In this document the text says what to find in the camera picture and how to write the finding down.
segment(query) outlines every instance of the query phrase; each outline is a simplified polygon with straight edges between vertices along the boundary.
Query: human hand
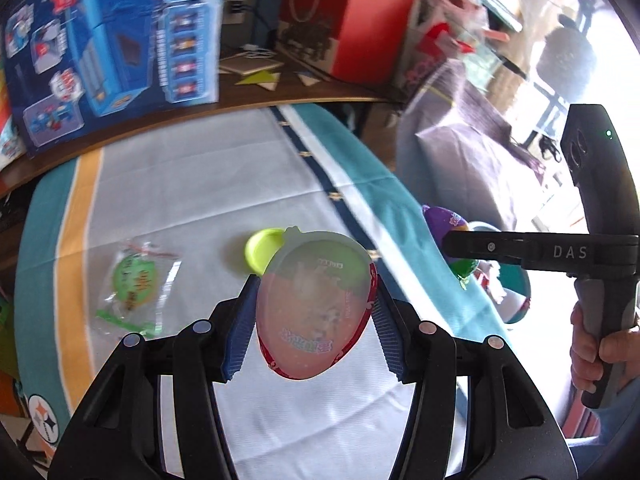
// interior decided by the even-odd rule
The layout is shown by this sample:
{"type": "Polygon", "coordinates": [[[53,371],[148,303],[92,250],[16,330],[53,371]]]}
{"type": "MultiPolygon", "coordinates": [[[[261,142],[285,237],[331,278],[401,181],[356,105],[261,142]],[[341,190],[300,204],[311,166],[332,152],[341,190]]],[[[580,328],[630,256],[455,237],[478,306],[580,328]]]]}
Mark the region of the human hand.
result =
{"type": "Polygon", "coordinates": [[[574,326],[574,338],[571,344],[571,378],[574,386],[591,394],[596,391],[593,381],[602,378],[602,363],[625,363],[625,372],[620,379],[618,389],[640,376],[640,327],[622,330],[608,335],[596,346],[596,339],[584,329],[582,308],[579,303],[571,313],[574,326]]]}

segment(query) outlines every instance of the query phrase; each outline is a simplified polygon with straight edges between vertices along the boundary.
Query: red paper bag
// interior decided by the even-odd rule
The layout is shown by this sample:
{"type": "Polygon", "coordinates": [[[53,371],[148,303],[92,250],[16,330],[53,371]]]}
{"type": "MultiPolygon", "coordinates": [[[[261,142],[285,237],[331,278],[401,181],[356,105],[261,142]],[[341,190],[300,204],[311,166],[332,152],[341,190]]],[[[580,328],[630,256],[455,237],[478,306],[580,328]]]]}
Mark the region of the red paper bag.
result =
{"type": "Polygon", "coordinates": [[[283,0],[280,47],[343,81],[391,78],[414,0],[283,0]]]}

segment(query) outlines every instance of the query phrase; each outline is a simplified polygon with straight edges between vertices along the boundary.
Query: power outlet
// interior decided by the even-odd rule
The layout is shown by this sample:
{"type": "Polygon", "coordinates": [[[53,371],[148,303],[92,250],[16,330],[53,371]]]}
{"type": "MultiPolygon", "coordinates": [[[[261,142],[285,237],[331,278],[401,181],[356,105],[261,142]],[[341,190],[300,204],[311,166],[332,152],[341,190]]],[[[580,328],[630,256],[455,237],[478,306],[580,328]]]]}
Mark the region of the power outlet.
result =
{"type": "Polygon", "coordinates": [[[223,25],[239,25],[244,23],[246,0],[226,0],[222,14],[223,25]]]}

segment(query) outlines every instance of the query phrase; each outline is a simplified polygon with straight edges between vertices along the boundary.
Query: steelers logo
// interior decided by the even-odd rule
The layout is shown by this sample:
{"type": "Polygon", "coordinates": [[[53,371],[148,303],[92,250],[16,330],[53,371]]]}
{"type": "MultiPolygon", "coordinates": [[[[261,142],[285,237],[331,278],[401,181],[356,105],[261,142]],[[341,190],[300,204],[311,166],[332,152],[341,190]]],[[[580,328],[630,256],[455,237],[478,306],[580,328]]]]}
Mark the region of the steelers logo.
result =
{"type": "Polygon", "coordinates": [[[49,444],[55,444],[60,436],[58,420],[49,403],[41,396],[29,397],[29,414],[40,436],[49,444]]]}

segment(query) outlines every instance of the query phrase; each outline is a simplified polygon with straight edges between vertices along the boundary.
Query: silver screw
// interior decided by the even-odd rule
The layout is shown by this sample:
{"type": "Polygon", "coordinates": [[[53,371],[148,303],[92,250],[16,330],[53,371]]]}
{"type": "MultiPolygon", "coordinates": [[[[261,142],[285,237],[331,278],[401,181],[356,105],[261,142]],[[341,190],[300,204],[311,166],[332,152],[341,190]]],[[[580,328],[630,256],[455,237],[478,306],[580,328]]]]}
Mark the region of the silver screw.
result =
{"type": "Polygon", "coordinates": [[[435,334],[436,330],[438,329],[438,327],[435,326],[431,321],[423,321],[422,323],[420,323],[418,328],[420,329],[420,332],[428,335],[435,334]]]}
{"type": "Polygon", "coordinates": [[[140,342],[140,336],[138,334],[127,334],[122,340],[124,346],[131,348],[140,342]]]}
{"type": "Polygon", "coordinates": [[[499,350],[504,346],[504,341],[502,340],[501,337],[498,337],[497,335],[492,335],[489,338],[488,343],[491,348],[495,348],[496,350],[499,350]]]}
{"type": "Polygon", "coordinates": [[[211,323],[206,319],[201,319],[193,324],[193,331],[196,334],[206,334],[209,330],[211,330],[211,323]]]}

